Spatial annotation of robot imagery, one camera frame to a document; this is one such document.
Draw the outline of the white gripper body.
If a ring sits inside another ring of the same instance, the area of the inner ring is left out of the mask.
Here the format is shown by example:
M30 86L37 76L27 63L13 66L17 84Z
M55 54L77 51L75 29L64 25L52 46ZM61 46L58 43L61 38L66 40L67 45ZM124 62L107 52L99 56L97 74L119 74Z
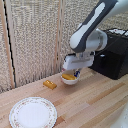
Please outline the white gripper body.
M72 53L65 56L63 68L65 70L90 67L94 61L94 52Z

